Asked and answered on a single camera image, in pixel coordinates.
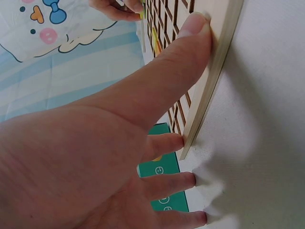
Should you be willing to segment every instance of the pink cheek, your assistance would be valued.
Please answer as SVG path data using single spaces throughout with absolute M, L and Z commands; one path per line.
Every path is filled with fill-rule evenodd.
M 34 2 L 35 0 L 22 0 L 24 3 L 32 3 Z
M 54 29 L 46 28 L 40 32 L 40 38 L 46 44 L 53 44 L 56 42 L 58 35 Z

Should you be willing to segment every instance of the hand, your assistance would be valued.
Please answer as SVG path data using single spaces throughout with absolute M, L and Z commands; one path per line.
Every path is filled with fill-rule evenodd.
M 139 178 L 136 167 L 183 146 L 148 131 L 202 75 L 208 22 L 194 13 L 180 38 L 119 83 L 0 125 L 0 228 L 193 229 L 204 212 L 154 212 L 150 201 L 195 185 L 191 173 Z
M 116 0 L 89 0 L 89 5 L 108 16 L 113 21 L 139 21 L 138 13 L 144 10 L 140 0 L 124 0 L 121 6 Z

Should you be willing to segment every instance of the blue bow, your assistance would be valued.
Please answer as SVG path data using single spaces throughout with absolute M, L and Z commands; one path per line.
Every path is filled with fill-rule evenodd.
M 67 13 L 58 7 L 59 1 L 60 0 L 42 0 L 43 4 L 52 8 L 50 21 L 53 24 L 63 23 L 67 19 Z

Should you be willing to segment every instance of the wooden lattice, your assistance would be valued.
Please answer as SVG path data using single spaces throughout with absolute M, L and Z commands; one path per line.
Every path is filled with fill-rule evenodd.
M 171 131 L 183 135 L 184 159 L 203 123 L 227 50 L 232 39 L 243 0 L 146 0 L 147 35 L 154 57 L 173 42 L 193 11 L 211 16 L 214 37 L 209 67 L 199 82 L 168 111 Z

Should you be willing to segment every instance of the green card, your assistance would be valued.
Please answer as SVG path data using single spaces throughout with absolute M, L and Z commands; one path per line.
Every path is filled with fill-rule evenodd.
M 167 124 L 155 125 L 149 132 L 150 135 L 160 135 L 169 133 Z M 139 165 L 140 177 L 149 177 L 156 174 L 174 174 L 179 173 L 178 160 L 176 153 L 162 156 L 155 161 Z M 177 210 L 188 212 L 188 206 L 184 192 L 176 193 L 170 197 L 152 202 L 152 207 L 156 211 Z

